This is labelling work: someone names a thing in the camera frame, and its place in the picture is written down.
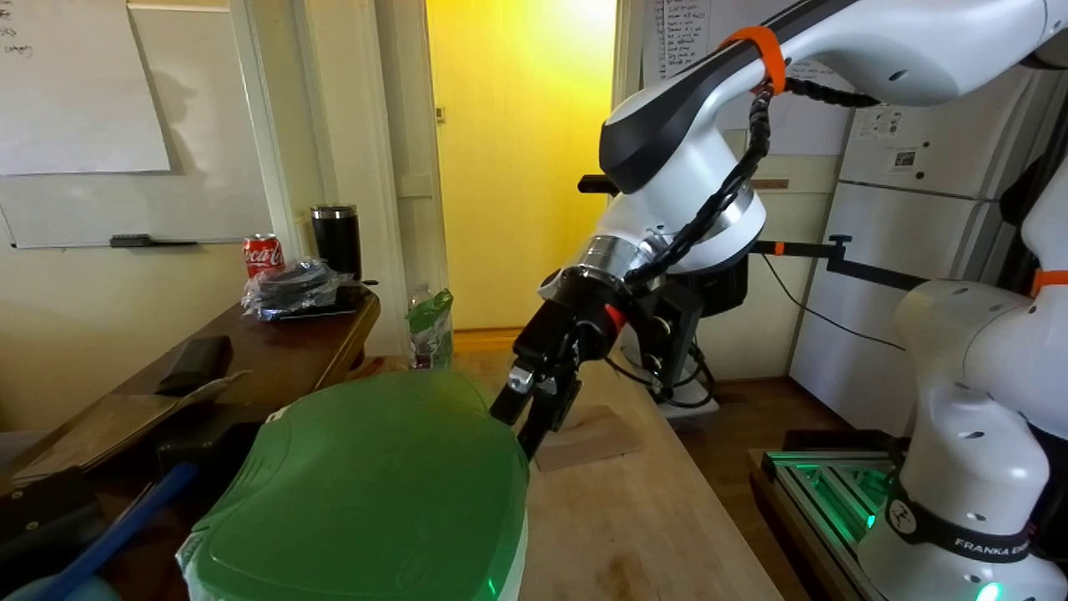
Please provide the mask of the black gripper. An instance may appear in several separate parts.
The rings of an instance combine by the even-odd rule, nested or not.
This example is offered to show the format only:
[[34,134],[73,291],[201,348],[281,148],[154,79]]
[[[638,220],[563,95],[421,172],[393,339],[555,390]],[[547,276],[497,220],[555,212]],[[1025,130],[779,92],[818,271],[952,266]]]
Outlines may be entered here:
[[490,413],[514,425],[532,399],[517,434],[526,456],[535,456],[540,439],[559,430],[580,390],[576,377],[587,361],[601,361],[629,322],[640,319],[636,292],[596,271],[562,266],[540,288],[540,308],[514,339],[514,366]]

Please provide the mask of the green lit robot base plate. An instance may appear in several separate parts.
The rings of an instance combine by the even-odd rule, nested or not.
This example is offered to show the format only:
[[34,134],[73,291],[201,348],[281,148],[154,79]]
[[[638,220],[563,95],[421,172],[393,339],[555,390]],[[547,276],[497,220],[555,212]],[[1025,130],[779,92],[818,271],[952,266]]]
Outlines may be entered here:
[[894,463],[878,449],[769,449],[766,474],[788,492],[818,541],[845,558],[881,519]]

